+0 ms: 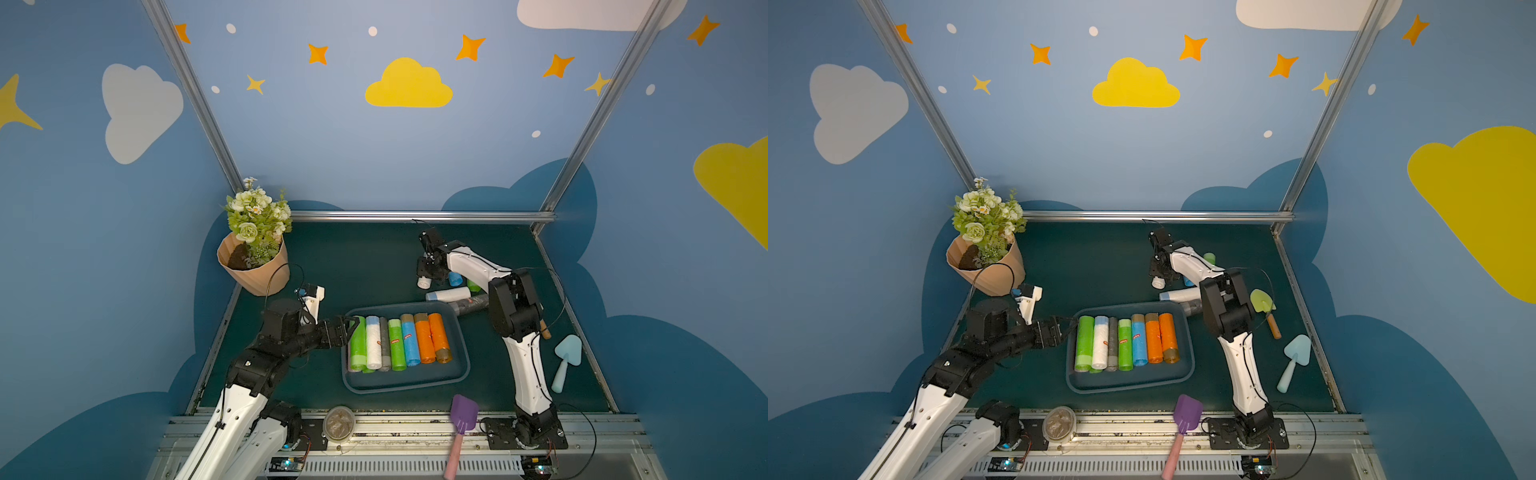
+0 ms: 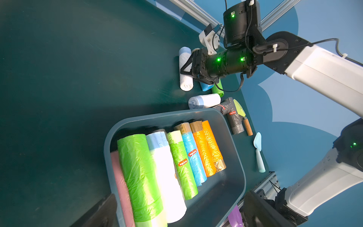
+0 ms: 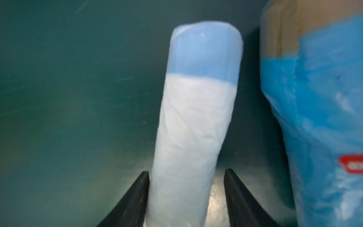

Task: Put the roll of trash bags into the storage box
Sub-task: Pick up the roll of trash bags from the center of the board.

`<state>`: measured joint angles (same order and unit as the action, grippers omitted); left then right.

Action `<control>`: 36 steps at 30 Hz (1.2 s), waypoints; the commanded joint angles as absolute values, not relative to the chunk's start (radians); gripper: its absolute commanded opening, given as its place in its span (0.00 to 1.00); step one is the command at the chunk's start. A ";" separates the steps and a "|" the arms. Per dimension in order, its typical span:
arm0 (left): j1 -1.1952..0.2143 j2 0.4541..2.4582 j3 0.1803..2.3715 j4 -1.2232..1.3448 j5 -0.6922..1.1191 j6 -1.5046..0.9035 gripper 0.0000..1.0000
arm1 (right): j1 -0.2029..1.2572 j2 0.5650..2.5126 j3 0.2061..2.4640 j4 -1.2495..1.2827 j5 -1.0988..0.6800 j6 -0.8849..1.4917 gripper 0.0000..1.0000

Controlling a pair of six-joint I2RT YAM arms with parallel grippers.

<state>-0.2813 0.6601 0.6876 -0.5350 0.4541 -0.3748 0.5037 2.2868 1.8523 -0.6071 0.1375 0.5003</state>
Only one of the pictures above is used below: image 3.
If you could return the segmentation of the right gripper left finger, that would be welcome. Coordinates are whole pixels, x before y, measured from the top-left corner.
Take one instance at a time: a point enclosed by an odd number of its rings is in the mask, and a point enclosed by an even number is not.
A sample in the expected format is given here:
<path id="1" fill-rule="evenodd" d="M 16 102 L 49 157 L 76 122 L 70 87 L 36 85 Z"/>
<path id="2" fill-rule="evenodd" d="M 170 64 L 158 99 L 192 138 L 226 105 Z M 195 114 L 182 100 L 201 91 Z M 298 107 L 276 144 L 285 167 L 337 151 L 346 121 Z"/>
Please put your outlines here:
<path id="1" fill-rule="evenodd" d="M 149 190 L 149 172 L 143 171 L 97 227 L 142 227 Z"/>

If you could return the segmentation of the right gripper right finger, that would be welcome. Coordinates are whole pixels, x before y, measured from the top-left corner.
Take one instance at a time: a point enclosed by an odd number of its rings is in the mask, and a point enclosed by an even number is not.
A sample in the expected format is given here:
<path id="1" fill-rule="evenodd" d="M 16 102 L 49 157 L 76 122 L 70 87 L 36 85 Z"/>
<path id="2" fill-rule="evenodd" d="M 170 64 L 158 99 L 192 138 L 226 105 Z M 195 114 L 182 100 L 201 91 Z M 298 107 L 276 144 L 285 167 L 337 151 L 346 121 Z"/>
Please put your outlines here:
<path id="1" fill-rule="evenodd" d="M 231 227 L 277 227 L 278 223 L 260 206 L 232 169 L 227 169 L 224 187 Z"/>

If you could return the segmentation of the white trash bag roll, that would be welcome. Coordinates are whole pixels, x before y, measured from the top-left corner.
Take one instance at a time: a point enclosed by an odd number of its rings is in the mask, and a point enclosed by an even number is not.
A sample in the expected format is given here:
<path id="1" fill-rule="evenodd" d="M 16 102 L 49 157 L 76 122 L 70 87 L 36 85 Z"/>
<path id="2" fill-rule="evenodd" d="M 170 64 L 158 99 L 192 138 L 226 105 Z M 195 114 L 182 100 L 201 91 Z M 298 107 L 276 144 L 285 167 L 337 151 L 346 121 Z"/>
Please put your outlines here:
<path id="1" fill-rule="evenodd" d="M 145 224 L 203 227 L 244 43 L 233 25 L 180 25 L 170 40 Z"/>

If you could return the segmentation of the blue trash bag roll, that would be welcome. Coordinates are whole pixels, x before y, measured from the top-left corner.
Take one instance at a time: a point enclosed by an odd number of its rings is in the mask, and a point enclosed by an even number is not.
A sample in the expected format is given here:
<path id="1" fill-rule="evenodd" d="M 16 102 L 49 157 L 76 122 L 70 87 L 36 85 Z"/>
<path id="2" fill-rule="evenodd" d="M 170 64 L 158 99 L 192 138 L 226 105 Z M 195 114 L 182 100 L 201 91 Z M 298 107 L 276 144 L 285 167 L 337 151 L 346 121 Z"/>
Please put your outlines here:
<path id="1" fill-rule="evenodd" d="M 362 226 L 362 1 L 269 1 L 260 36 L 298 225 Z"/>

